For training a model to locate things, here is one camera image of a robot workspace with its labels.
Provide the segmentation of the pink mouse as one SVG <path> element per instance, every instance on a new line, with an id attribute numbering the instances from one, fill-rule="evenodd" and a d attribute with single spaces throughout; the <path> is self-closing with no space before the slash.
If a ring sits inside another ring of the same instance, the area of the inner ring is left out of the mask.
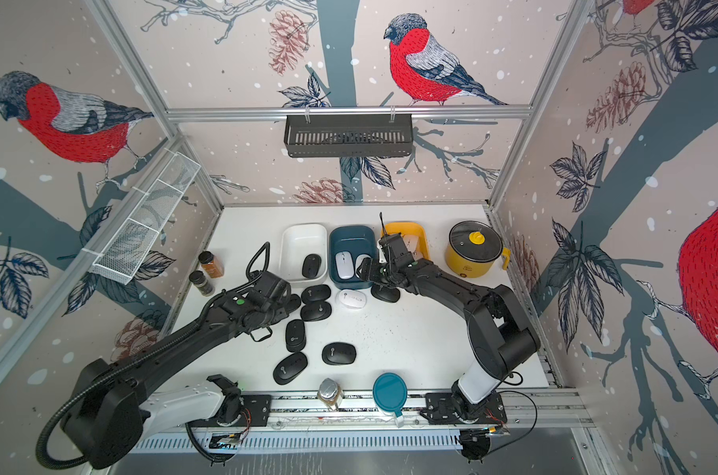
<path id="1" fill-rule="evenodd" d="M 404 243 L 406 249 L 410 253 L 418 253 L 420 251 L 420 237 L 416 235 L 405 235 Z"/>

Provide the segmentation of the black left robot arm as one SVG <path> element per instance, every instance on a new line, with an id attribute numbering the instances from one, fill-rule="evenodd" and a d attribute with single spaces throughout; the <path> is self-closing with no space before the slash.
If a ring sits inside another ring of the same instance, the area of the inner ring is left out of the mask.
<path id="1" fill-rule="evenodd" d="M 288 281 L 261 271 L 253 282 L 212 297 L 198 318 L 161 342 L 115 363 L 91 362 L 44 426 L 36 459 L 58 470 L 84 463 L 102 469 L 119 461 L 143 435 L 148 412 L 141 404 L 210 350 L 285 320 L 291 294 Z"/>

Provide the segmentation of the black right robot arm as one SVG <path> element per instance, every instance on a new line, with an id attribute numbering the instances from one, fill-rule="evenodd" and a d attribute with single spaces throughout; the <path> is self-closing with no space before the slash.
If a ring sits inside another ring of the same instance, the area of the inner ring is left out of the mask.
<path id="1" fill-rule="evenodd" d="M 540 350 L 537 331 L 511 288 L 469 283 L 428 259 L 416 259 L 399 234 L 381 237 L 379 245 L 385 260 L 364 259 L 357 269 L 361 280 L 430 298 L 464 320 L 475 362 L 454 392 L 467 403 L 490 397 Z"/>

